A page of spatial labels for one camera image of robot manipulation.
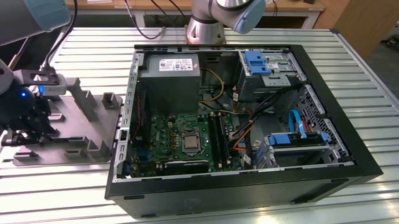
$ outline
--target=power supply label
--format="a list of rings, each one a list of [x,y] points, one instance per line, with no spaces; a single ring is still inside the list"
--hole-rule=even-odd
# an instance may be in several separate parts
[[[160,71],[192,71],[192,59],[161,59]]]

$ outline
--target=wooden table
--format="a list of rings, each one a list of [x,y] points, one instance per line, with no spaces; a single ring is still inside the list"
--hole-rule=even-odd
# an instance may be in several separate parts
[[[180,14],[176,7],[168,0],[154,0],[166,14]],[[182,13],[190,15],[192,0],[173,0]],[[73,7],[73,1],[66,0],[69,8]],[[320,12],[325,10],[324,5],[319,0],[315,4],[307,4],[301,0],[276,0],[277,16],[299,16],[305,17],[301,28],[313,28],[315,22],[319,18]],[[149,0],[129,0],[130,9],[136,18],[137,26],[145,27],[144,15],[162,15],[157,7]],[[265,7],[264,16],[273,15],[273,4]],[[86,0],[78,0],[78,13],[80,14],[126,14],[124,0],[113,0],[112,3],[88,4]]]

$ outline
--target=sticker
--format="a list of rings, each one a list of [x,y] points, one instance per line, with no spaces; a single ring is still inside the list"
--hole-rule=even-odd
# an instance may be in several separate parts
[[[268,67],[272,68],[272,69],[277,69],[277,68],[279,68],[279,66],[277,66],[276,63],[268,63],[267,65],[268,65]]]
[[[236,101],[236,102],[237,102],[237,96],[238,96],[237,93],[233,93],[233,94],[232,94],[232,100]]]
[[[309,11],[324,11],[323,8],[309,8]]]
[[[192,71],[192,59],[161,59],[160,71]]]
[[[248,163],[248,165],[251,165],[251,158],[249,156],[247,156],[247,154],[244,155],[244,161],[245,163]]]
[[[125,8],[125,6],[113,6],[113,8]]]

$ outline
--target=floor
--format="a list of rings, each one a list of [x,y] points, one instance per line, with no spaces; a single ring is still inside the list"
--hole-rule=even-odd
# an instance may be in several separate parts
[[[380,43],[365,62],[399,98],[399,50]]]

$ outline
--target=cpu socket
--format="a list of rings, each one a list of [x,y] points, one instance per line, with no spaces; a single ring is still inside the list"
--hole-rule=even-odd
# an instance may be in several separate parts
[[[196,155],[200,152],[200,133],[196,131],[181,132],[181,151],[186,155]]]

